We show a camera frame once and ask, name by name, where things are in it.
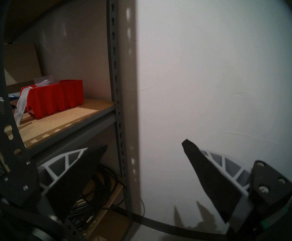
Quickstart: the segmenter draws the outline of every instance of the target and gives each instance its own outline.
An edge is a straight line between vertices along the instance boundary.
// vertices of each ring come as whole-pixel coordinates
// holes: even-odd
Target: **floor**
[[[131,227],[125,241],[198,241],[198,239],[190,239],[169,235],[161,231],[134,223]]]

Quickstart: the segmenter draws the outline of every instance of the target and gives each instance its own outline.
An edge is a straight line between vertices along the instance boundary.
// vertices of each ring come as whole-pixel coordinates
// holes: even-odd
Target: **plastic bag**
[[[17,126],[19,126],[22,115],[25,111],[26,105],[27,105],[27,97],[28,97],[28,93],[29,90],[32,89],[31,86],[24,88],[21,92],[20,98],[17,102],[17,109],[14,112],[14,120],[17,123]]]
[[[59,81],[54,80],[52,76],[44,76],[44,77],[38,77],[33,79],[35,81],[35,85],[37,87],[51,85],[51,84],[58,84]],[[17,123],[17,126],[19,126],[20,121],[22,119],[23,113],[25,111],[26,105],[27,105],[27,98],[29,90],[32,89],[32,87],[24,88],[21,92],[20,98],[17,102],[17,109],[14,112],[14,119]]]
[[[51,75],[44,76],[44,77],[37,77],[37,78],[34,78],[33,80],[35,81],[35,85],[37,87],[51,85],[51,84],[59,84],[59,82],[55,81]]]

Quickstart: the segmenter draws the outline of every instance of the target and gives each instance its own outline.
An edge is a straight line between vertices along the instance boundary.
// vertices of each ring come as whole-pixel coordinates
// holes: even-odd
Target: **black cable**
[[[95,221],[100,210],[110,210],[114,209],[124,202],[127,197],[126,186],[118,179],[116,173],[106,166],[98,165],[96,171],[102,174],[104,183],[96,176],[92,176],[92,180],[95,186],[86,194],[82,194],[80,199],[84,202],[73,206],[68,218],[74,224],[74,226],[79,230],[83,231],[88,228],[88,226]],[[112,187],[111,178],[114,179],[115,184]],[[107,202],[109,202],[111,195],[115,192],[118,184],[123,186],[124,198],[116,205],[111,207],[104,207]]]

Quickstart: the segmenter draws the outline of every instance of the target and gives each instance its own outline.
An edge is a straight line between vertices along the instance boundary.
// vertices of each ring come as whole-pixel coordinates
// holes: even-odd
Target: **particleboard shelf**
[[[104,183],[104,178],[103,178],[102,174],[99,172],[96,172],[95,174],[102,181],[102,183]],[[115,180],[112,177],[110,179],[111,179],[111,185],[112,185],[111,189],[113,189],[115,186]],[[121,182],[123,181],[122,177],[120,177],[120,176],[118,176],[118,179]],[[83,194],[88,194],[94,187],[95,187],[94,181],[90,180],[89,183],[87,184],[87,186],[85,187],[85,189],[83,190]],[[117,196],[120,193],[120,191],[122,190],[122,188],[123,188],[123,186],[120,183],[118,183],[114,193],[111,195],[109,201],[106,203],[106,205],[104,207],[110,207],[112,205],[112,203],[117,198]],[[94,196],[94,194],[92,193],[91,195],[89,195],[87,197],[87,200],[91,200],[93,196]],[[76,205],[78,205],[82,202],[84,202],[84,200],[79,200],[76,202]],[[107,213],[107,210],[100,210],[96,219],[94,220],[94,222],[88,227],[87,230],[82,232],[86,238],[88,238],[92,234],[92,232],[95,230],[95,228],[100,223],[100,221],[102,220],[102,218],[105,216],[106,213]]]
[[[120,241],[129,226],[129,218],[114,211],[107,211],[89,241]]]
[[[82,128],[84,125],[91,123],[114,109],[114,102],[84,99],[82,105],[39,119],[31,116],[29,113],[25,113],[18,126],[18,130],[25,147],[29,150],[42,142],[53,139],[57,135],[60,138],[54,139],[58,141],[65,137],[63,135],[65,130],[67,130],[67,135],[69,135],[78,130],[76,128],[78,123],[85,123],[80,126]],[[12,138],[11,126],[5,128],[5,133],[9,138]]]

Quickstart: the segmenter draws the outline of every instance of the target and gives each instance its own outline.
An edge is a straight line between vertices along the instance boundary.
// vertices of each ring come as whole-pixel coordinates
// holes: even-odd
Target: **red storage bin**
[[[82,91],[82,80],[60,80],[59,84],[37,87],[31,85],[27,97],[26,110],[33,110],[36,118],[63,111],[82,105],[84,95]]]

